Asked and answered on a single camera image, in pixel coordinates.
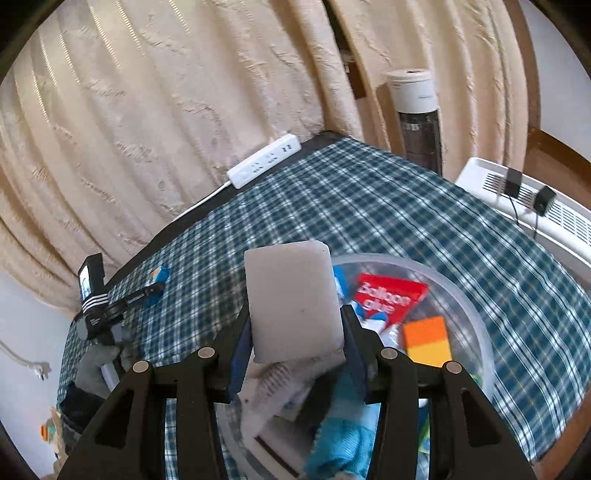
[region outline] white sponge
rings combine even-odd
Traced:
[[[343,348],[328,246],[311,240],[255,248],[244,253],[244,267],[257,363]]]

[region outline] textured curtain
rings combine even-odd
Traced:
[[[478,156],[522,169],[527,84],[502,0],[328,0],[355,55],[378,146],[403,153],[387,72],[425,68],[439,96],[443,173]]]
[[[362,139],[320,1],[66,0],[0,86],[0,265],[79,307],[233,165],[287,132]]]

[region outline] black plug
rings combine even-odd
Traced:
[[[535,194],[534,212],[543,217],[552,207],[554,200],[556,200],[556,192],[550,187],[544,186]]]
[[[505,179],[505,194],[514,199],[519,197],[521,190],[521,178],[523,174],[519,170],[510,168],[507,170],[507,177]]]

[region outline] checkered cloth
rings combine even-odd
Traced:
[[[143,358],[178,362],[212,340],[246,296],[244,251],[318,239],[332,255],[408,257],[452,280],[493,342],[493,404],[525,455],[538,459],[583,399],[591,371],[591,301],[553,257],[484,203],[435,174],[350,138],[288,166],[217,208],[112,290],[171,272],[163,299],[126,322]],[[58,402],[86,345],[70,329]],[[174,402],[167,409],[167,478],[177,478]],[[226,452],[230,478],[239,478]],[[421,458],[418,476],[427,459]]]

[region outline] blue towel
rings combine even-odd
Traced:
[[[380,405],[366,405],[353,386],[347,370],[333,391],[326,418],[322,421],[304,471],[313,480],[329,480],[339,472],[366,478]]]

